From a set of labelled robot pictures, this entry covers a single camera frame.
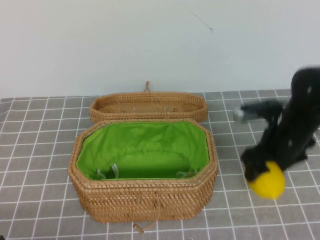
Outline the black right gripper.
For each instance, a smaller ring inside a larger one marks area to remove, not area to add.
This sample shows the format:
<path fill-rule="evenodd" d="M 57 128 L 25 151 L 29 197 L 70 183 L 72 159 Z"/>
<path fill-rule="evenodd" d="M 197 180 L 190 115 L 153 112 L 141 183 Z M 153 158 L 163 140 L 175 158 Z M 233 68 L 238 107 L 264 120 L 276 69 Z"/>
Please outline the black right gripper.
<path fill-rule="evenodd" d="M 241 155 L 244 164 L 244 176 L 248 182 L 254 182 L 261 174 L 270 171 L 267 162 L 274 162 L 281 171 L 306 160 L 309 143 L 296 144 L 286 142 L 283 145 L 259 143 L 259 147 L 247 148 Z"/>

